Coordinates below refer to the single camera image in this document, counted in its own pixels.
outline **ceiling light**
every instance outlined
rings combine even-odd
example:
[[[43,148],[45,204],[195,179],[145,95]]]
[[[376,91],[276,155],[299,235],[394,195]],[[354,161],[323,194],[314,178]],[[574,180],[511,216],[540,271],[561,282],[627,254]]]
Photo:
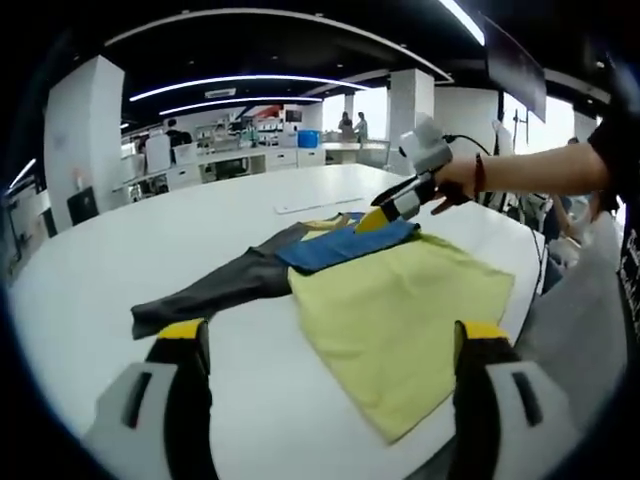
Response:
[[[462,10],[454,0],[438,0],[447,10],[449,10],[454,17],[458,19],[462,25],[465,26],[469,33],[478,41],[480,45],[484,47],[484,33],[480,30],[480,27],[471,19],[471,17]]]
[[[215,102],[197,103],[195,105],[187,105],[186,107],[172,108],[160,112],[160,115],[169,115],[170,113],[181,112],[183,110],[191,110],[192,108],[210,107],[212,105],[225,105],[228,103],[249,103],[249,102],[321,102],[321,98],[313,97],[250,97],[250,98],[232,98],[230,100],[217,100]]]
[[[157,95],[159,93],[170,92],[171,90],[177,90],[179,88],[194,87],[196,85],[204,85],[207,83],[219,83],[219,82],[237,82],[240,80],[294,80],[299,82],[314,82],[314,83],[328,83],[330,85],[340,85],[341,87],[356,88],[358,90],[370,90],[369,87],[358,85],[357,83],[342,82],[340,80],[331,80],[328,78],[318,77],[301,77],[298,75],[239,75],[235,77],[217,77],[217,78],[205,78],[203,80],[194,80],[192,82],[178,83],[176,85],[169,85],[168,87],[157,88],[149,92],[135,95],[129,99],[131,102],[136,102],[143,98]]]
[[[27,163],[27,166],[24,167],[20,173],[18,174],[18,176],[13,180],[13,182],[11,182],[11,185],[9,185],[9,188],[7,190],[11,190],[13,188],[13,186],[18,183],[18,181],[20,181],[20,179],[22,179],[22,177],[25,176],[25,174],[29,171],[29,169],[31,167],[33,167],[36,164],[36,159],[32,158],[31,161],[29,163]]]

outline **yellow towel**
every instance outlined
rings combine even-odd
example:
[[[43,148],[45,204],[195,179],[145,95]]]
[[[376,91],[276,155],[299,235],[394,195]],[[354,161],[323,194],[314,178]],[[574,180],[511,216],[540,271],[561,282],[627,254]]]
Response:
[[[455,321],[498,324],[514,278],[420,234],[289,281],[307,338],[393,442],[451,393]]]

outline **hand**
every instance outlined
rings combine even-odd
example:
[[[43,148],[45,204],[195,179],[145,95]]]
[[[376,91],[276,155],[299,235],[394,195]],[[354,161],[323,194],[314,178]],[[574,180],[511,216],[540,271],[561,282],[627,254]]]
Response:
[[[469,198],[473,198],[475,189],[476,161],[472,158],[454,158],[450,163],[436,172],[436,185],[443,183],[457,183],[462,187],[462,192]],[[454,203],[448,200],[442,192],[436,193],[434,200],[444,198],[440,204],[431,210],[432,215],[438,215],[451,208]]]

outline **fabric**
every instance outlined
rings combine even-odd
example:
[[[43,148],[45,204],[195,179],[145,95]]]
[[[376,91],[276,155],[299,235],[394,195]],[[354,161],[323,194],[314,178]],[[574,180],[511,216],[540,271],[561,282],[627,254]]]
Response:
[[[630,344],[635,345],[637,354],[640,352],[640,151],[636,138],[640,132],[640,109],[633,105],[632,98],[616,98],[612,103],[618,106],[593,132],[589,143],[606,164],[613,190],[627,205],[619,277]]]
[[[514,281],[440,238],[416,237],[314,275],[289,270],[302,330],[388,442],[451,393],[455,321],[498,324]]]
[[[358,233],[349,225],[316,238],[288,245],[276,252],[300,273],[314,273],[403,243],[418,225],[396,220],[373,232]]]
[[[583,432],[627,367],[617,262],[609,253],[615,248],[617,239],[596,231],[578,264],[533,303],[516,343],[522,358],[536,362],[567,395],[572,420]]]
[[[287,265],[275,255],[311,231],[327,232],[359,219],[361,213],[338,214],[316,222],[296,223],[258,247],[214,270],[183,290],[131,309],[133,338],[155,335],[167,325],[193,318],[208,318],[220,310],[259,298],[291,293]]]

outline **white cabinet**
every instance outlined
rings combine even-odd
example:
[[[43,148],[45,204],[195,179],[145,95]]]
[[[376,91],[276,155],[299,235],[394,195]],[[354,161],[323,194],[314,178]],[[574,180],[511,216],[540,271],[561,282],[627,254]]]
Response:
[[[197,165],[189,165],[185,167],[173,167],[167,170],[167,187],[169,191],[179,188],[192,187],[200,185],[202,178],[200,177],[200,169]]]
[[[297,164],[298,159],[296,149],[294,148],[291,150],[277,150],[265,155],[265,170],[267,172],[283,170],[285,168],[296,168]]]
[[[150,137],[145,143],[147,150],[147,173],[155,173],[171,166],[171,143],[164,134]]]
[[[323,148],[299,148],[298,168],[319,167],[325,164],[327,154]]]

